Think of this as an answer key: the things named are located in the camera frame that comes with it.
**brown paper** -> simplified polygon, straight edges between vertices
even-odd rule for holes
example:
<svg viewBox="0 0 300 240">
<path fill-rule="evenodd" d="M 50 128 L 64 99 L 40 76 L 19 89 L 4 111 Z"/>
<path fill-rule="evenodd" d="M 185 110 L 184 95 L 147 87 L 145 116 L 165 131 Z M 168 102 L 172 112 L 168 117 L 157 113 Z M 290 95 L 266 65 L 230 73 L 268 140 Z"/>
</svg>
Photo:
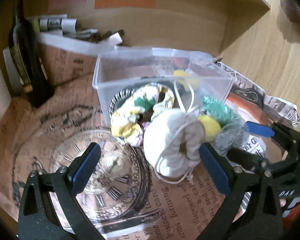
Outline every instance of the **brown paper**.
<svg viewBox="0 0 300 240">
<path fill-rule="evenodd" d="M 80 76 L 93 73 L 97 57 L 38 43 L 42 63 L 53 86 L 64 84 Z"/>
<path fill-rule="evenodd" d="M 15 220 L 31 170 L 52 172 L 55 150 L 73 135 L 83 130 L 108 130 L 91 82 L 92 75 L 87 75 L 59 86 L 53 98 L 37 110 L 20 98 L 10 104 L 0 123 L 0 206 Z M 159 221 L 112 239 L 196 239 L 224 199 L 203 164 L 194 170 L 193 185 L 187 180 L 170 185 L 151 174 L 149 198 L 136 216 L 153 212 L 160 214 Z M 79 203 L 85 210 L 86 203 Z M 58 215 L 63 223 L 62 214 Z"/>
</svg>

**white string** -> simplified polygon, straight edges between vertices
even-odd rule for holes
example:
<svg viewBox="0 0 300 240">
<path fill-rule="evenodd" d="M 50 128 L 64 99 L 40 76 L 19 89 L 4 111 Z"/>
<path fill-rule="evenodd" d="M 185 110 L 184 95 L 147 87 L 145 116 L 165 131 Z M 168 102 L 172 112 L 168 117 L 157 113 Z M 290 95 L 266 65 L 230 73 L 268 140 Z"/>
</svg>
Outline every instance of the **white string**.
<svg viewBox="0 0 300 240">
<path fill-rule="evenodd" d="M 191 103 L 190 103 L 190 106 L 189 106 L 189 108 L 188 108 L 188 111 L 192 112 L 193 109 L 191 109 L 191 108 L 192 108 L 193 103 L 194 103 L 194 90 L 193 90 L 193 88 L 192 88 L 189 84 L 188 84 L 188 86 L 189 86 L 189 89 L 190 89 L 190 91 L 191 91 Z M 182 103 L 182 100 L 181 100 L 179 91 L 178 91 L 178 89 L 177 89 L 177 82 L 176 82 L 176 81 L 174 82 L 173 87 L 174 87 L 174 92 L 175 92 L 175 94 L 176 94 L 176 97 L 177 97 L 177 100 L 178 100 L 178 104 L 179 104 L 179 107 L 180 107 L 181 111 L 183 111 L 184 113 L 188 112 L 188 111 L 186 111 L 185 106 L 184 106 L 183 103 Z M 173 136 L 173 138 L 172 138 L 172 140 L 170 141 L 169 145 L 166 146 L 166 148 L 170 147 L 170 145 L 172 144 L 172 142 L 175 140 L 175 138 L 179 135 L 179 133 L 180 133 L 185 127 L 187 127 L 188 125 L 191 125 L 191 124 L 193 124 L 193 123 L 195 123 L 195 122 L 199 122 L 199 121 L 198 121 L 198 120 L 193 120 L 193 121 L 191 121 L 191 122 L 187 122 L 187 123 L 185 123 L 184 125 L 182 125 L 182 126 L 177 130 L 177 132 L 176 132 L 175 135 Z M 193 183 L 193 181 L 192 181 L 192 179 L 193 179 L 192 171 L 193 171 L 194 167 L 190 167 L 190 168 L 188 169 L 188 171 L 187 171 L 187 172 L 182 176 L 182 178 L 179 179 L 178 181 L 169 181 L 169 180 L 166 180 L 166 179 L 164 179 L 163 177 L 161 177 L 161 175 L 160 175 L 159 172 L 157 171 L 157 167 L 158 167 L 158 165 L 159 165 L 159 162 L 161 162 L 161 160 L 162 160 L 162 156 L 163 156 L 163 152 L 160 153 L 160 155 L 159 155 L 159 157 L 158 157 L 158 159 L 157 159 L 157 161 L 156 161 L 156 163 L 155 163 L 155 165 L 154 165 L 154 173 L 156 174 L 156 176 L 157 176 L 159 179 L 161 179 L 162 181 L 164 181 L 164 182 L 166 182 L 166 183 L 170 183 L 170 184 L 178 184 L 178 183 L 182 182 L 185 178 L 187 178 L 187 179 L 189 180 L 190 184 Z"/>
<path fill-rule="evenodd" d="M 189 112 L 190 109 L 193 106 L 193 103 L 194 103 L 194 90 L 193 90 L 192 86 L 190 86 L 189 84 L 187 84 L 187 85 L 188 85 L 188 87 L 190 89 L 190 92 L 191 92 L 191 103 L 190 103 L 190 106 L 189 106 L 188 110 L 186 111 L 186 108 L 185 108 L 185 106 L 182 103 L 179 91 L 177 89 L 177 82 L 175 81 L 174 84 L 173 84 L 174 92 L 176 94 L 176 98 L 177 98 L 179 107 L 180 107 L 181 111 L 184 112 L 184 113 Z"/>
</svg>

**roman numeral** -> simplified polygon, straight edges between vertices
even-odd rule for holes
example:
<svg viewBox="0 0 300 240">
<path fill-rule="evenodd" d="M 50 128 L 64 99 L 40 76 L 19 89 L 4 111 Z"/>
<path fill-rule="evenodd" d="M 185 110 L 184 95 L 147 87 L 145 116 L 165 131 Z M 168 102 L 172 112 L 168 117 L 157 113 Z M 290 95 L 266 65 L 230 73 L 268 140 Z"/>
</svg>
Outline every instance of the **roman numeral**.
<svg viewBox="0 0 300 240">
<path fill-rule="evenodd" d="M 91 141 L 90 138 L 87 138 L 87 139 L 86 139 L 86 147 L 87 147 L 87 148 L 88 148 L 88 146 L 90 145 L 91 142 L 92 142 L 92 141 Z"/>
<path fill-rule="evenodd" d="M 124 184 L 128 184 L 129 183 L 129 176 L 128 175 L 124 175 L 121 178 L 115 178 L 115 180 L 124 183 Z"/>
<path fill-rule="evenodd" d="M 77 151 L 77 153 L 80 153 L 80 149 L 79 149 L 79 147 L 76 144 L 74 144 L 73 147 Z"/>
<path fill-rule="evenodd" d="M 97 201 L 98 201 L 98 203 L 99 203 L 99 205 L 101 207 L 105 206 L 105 202 L 104 202 L 103 197 L 102 197 L 101 194 L 100 195 L 96 195 L 96 199 L 97 199 Z"/>
<path fill-rule="evenodd" d="M 69 162 L 73 162 L 73 158 L 71 158 L 68 154 L 64 154 L 63 155 L 63 158 L 65 159 L 65 160 L 67 160 L 67 161 L 69 161 Z"/>
<path fill-rule="evenodd" d="M 107 193 L 113 200 L 118 200 L 118 198 L 122 195 L 122 193 L 115 187 L 109 188 Z"/>
</svg>

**newspaper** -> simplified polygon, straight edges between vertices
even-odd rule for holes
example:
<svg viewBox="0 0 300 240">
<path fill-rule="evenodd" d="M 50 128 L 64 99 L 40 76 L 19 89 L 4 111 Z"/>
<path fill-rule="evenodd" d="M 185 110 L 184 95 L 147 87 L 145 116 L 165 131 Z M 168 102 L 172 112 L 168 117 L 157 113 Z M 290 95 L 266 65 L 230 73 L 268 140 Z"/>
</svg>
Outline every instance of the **newspaper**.
<svg viewBox="0 0 300 240">
<path fill-rule="evenodd" d="M 288 127 L 296 128 L 300 123 L 297 106 L 282 98 L 265 96 L 264 111 L 272 120 L 280 120 Z"/>
<path fill-rule="evenodd" d="M 74 53 L 45 44 L 38 44 L 38 50 L 48 80 L 53 86 L 93 73 L 96 66 L 96 56 Z"/>
<path fill-rule="evenodd" d="M 296 105 L 282 98 L 265 95 L 265 91 L 261 87 L 226 64 L 218 62 L 218 66 L 236 78 L 234 85 L 245 90 L 244 93 L 251 95 L 259 93 L 262 96 L 262 102 L 258 105 L 268 114 L 272 121 L 280 121 L 291 128 L 297 127 L 300 117 Z"/>
</svg>

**crumpled fabric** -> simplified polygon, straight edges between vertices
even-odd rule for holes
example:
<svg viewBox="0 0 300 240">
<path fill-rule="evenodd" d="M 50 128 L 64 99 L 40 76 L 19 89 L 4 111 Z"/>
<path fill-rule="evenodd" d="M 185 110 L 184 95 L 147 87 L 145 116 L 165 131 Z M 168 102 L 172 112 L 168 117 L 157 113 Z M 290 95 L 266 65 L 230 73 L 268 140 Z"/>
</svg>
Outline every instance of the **crumpled fabric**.
<svg viewBox="0 0 300 240">
<path fill-rule="evenodd" d="M 173 91 L 159 83 L 149 83 L 139 88 L 112 114 L 112 135 L 122 143 L 139 147 L 144 133 L 142 123 L 152 121 L 164 110 L 171 109 L 174 98 Z"/>
</svg>

